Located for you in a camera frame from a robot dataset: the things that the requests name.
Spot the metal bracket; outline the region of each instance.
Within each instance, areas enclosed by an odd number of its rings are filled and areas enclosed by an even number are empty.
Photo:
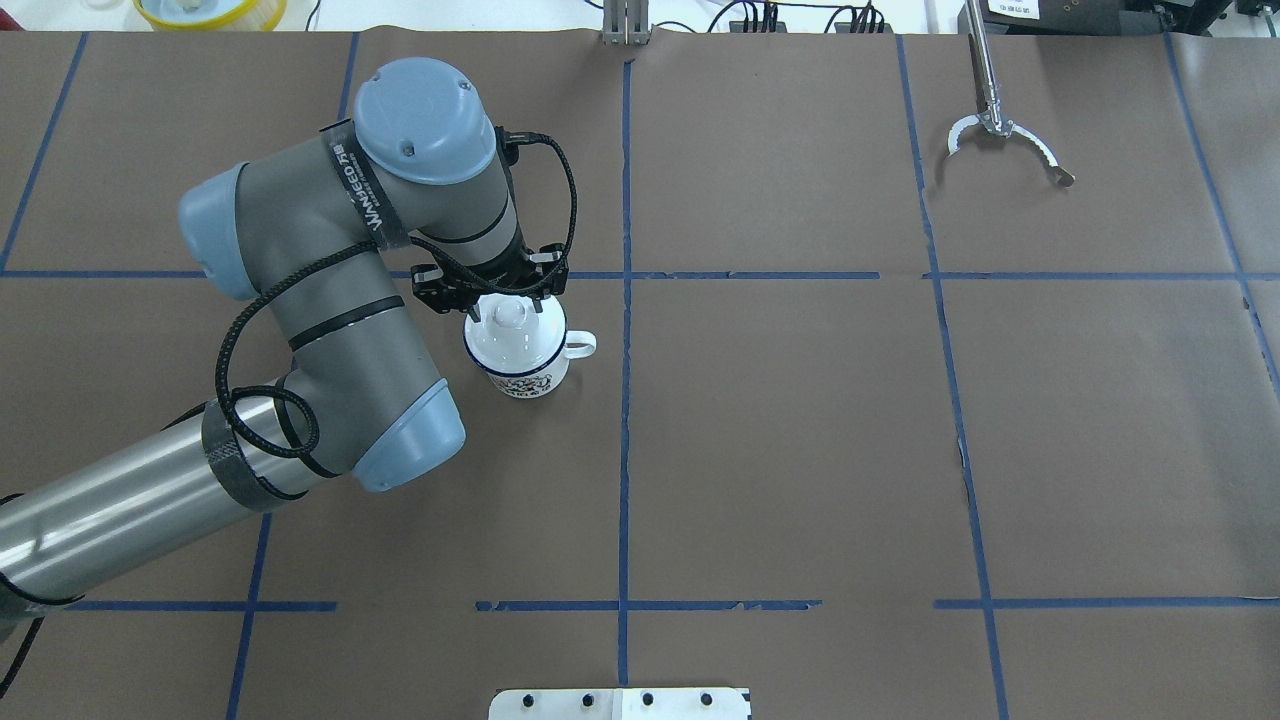
[[[1059,187],[1071,187],[1075,184],[1075,176],[1062,169],[1057,163],[1057,156],[1048,149],[1048,145],[1005,115],[1000,104],[1000,83],[996,82],[996,67],[991,61],[991,49],[987,46],[987,26],[982,22],[982,10],[978,0],[965,0],[965,13],[969,19],[969,49],[973,59],[974,79],[982,92],[980,100],[986,105],[983,110],[974,115],[965,115],[951,126],[947,133],[947,156],[955,155],[960,150],[960,133],[974,126],[982,126],[988,133],[1010,138],[1020,136],[1039,150],[1041,158],[1048,167],[1053,182]]]
[[[649,0],[603,0],[605,45],[648,45]]]
[[[741,688],[618,688],[503,691],[489,720],[750,720],[751,692]]]

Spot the blue joint cap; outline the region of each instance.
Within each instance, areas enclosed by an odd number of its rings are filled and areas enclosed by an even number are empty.
[[[351,470],[369,492],[387,492],[453,457],[467,432],[440,378],[374,441]]]
[[[236,300],[257,297],[236,236],[236,184],[247,164],[241,163],[206,179],[178,202],[178,227],[187,250],[200,263],[205,277]]]
[[[365,152],[416,183],[471,179],[497,152],[475,86],[453,65],[430,58],[379,68],[360,86],[352,117]]]

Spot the metal rod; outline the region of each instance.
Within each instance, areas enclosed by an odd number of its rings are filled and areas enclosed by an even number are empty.
[[[1005,117],[1000,109],[1000,85],[996,82],[996,68],[991,61],[991,49],[987,45],[987,26],[982,19],[982,9],[978,0],[965,0],[965,10],[969,14],[969,37],[973,41],[974,70],[978,74],[978,83],[982,86],[982,96],[987,102],[987,111],[991,113],[992,124],[1004,128]]]

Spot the label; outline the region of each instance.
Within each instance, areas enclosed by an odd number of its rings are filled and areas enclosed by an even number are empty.
[[[489,375],[498,389],[512,397],[539,397],[556,388],[556,375],[541,373],[538,375],[524,375],[520,378],[499,378]]]
[[[987,0],[987,6],[997,15],[1027,20],[1039,19],[1039,0]]]
[[[320,136],[329,146],[329,161],[338,173],[342,187],[360,213],[369,237],[378,243],[378,250],[407,246],[408,233],[404,232],[396,208],[387,197],[383,183],[378,182],[378,176],[369,165],[369,156],[356,140],[356,127],[352,122],[343,120],[329,126],[320,131]]]

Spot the metal grabber tool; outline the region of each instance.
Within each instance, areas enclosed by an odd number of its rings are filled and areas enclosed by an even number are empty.
[[[1036,137],[1033,132],[1015,123],[1005,115],[1000,106],[1000,85],[996,82],[996,68],[991,63],[991,49],[987,46],[987,28],[982,20],[982,12],[978,9],[978,0],[965,0],[965,12],[969,15],[969,50],[973,55],[974,81],[982,88],[982,101],[987,108],[974,115],[968,115],[956,120],[947,133],[947,156],[955,155],[960,150],[960,133],[965,129],[980,124],[987,132],[996,137],[1021,136],[1030,141],[1044,158],[1053,181],[1062,187],[1075,184],[1075,176],[1062,169],[1057,164],[1053,151],[1044,145],[1044,141]]]

